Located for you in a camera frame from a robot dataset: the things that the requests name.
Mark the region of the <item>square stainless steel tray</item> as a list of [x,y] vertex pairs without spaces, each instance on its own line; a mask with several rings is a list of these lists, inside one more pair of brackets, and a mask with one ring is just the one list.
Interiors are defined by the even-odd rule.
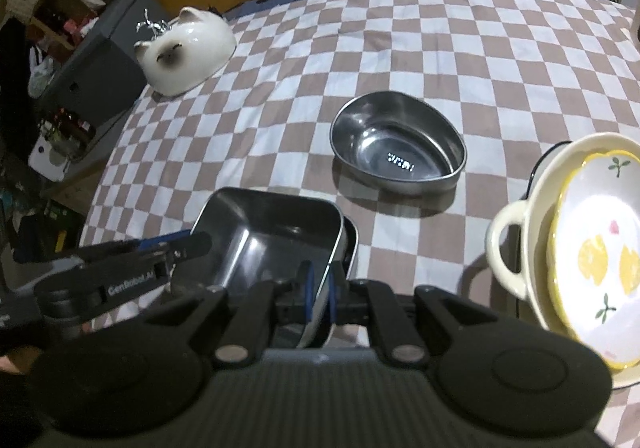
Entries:
[[357,264],[358,229],[333,202],[302,196],[226,187],[210,196],[192,231],[209,234],[212,247],[204,257],[178,265],[171,276],[174,297],[221,287],[242,297],[261,281],[286,281],[299,265],[314,268],[314,306],[309,324],[277,329],[277,347],[320,347],[329,341],[326,279],[342,263],[347,278]]

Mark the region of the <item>cream two-handled ceramic bowl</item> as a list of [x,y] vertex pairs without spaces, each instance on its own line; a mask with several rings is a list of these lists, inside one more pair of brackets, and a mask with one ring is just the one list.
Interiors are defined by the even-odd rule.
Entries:
[[[498,212],[485,236],[486,259],[498,283],[530,307],[539,326],[572,340],[556,315],[548,288],[547,245],[556,201],[567,176],[587,156],[617,149],[639,159],[638,142],[620,133],[596,133],[572,142],[550,162],[528,199]],[[639,363],[622,370],[608,368],[616,388],[639,382]]]

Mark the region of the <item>oval stainless steel bowl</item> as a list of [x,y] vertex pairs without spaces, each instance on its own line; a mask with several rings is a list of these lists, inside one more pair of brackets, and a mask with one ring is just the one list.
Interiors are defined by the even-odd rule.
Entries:
[[454,189],[468,156],[461,134],[441,112],[396,91],[349,101],[337,112],[329,140],[356,179],[409,197]]

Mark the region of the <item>floral lemon pattern plate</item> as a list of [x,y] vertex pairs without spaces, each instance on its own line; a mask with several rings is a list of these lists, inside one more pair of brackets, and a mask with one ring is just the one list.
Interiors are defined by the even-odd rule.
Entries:
[[548,245],[549,295],[568,333],[615,370],[639,362],[639,159],[592,153],[565,179]]

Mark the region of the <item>dark grey side cabinet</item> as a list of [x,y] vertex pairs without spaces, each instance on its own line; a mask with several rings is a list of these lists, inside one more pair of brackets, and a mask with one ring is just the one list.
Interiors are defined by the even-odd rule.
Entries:
[[146,0],[114,0],[39,98],[44,112],[64,108],[93,127],[130,108],[146,86],[136,57],[136,25]]

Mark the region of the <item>silver metal ornament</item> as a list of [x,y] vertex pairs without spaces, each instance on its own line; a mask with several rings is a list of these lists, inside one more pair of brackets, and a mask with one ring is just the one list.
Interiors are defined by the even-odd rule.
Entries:
[[137,22],[136,32],[138,34],[141,30],[149,31],[150,35],[148,39],[153,41],[158,37],[161,37],[163,34],[166,34],[166,32],[171,30],[171,28],[171,22],[166,22],[166,20],[163,19],[156,22],[155,20],[150,19],[149,10],[145,8],[143,10],[143,19],[140,20],[140,22]]

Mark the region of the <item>white plate with black rim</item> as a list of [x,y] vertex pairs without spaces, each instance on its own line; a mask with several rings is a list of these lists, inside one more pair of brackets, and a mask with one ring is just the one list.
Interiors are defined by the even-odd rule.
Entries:
[[526,192],[523,196],[524,199],[528,199],[529,196],[533,193],[535,186],[539,181],[539,178],[544,174],[544,170],[549,167],[550,162],[570,144],[572,144],[572,142],[570,141],[561,141],[559,143],[553,144],[540,156],[540,158],[534,164],[532,172],[530,172],[529,174]]

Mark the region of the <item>checkered brown white tablecloth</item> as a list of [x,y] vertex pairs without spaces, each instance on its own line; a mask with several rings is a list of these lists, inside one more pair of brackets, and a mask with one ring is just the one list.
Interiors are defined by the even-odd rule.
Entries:
[[[359,229],[359,277],[513,309],[487,266],[486,229],[553,145],[638,137],[632,16],[607,0],[305,0],[242,17],[212,78],[174,98],[142,93],[81,240],[178,231],[226,186],[323,198]],[[413,136],[405,96],[448,119],[468,151],[438,198],[363,185],[331,147],[337,117],[362,124],[366,145]]]

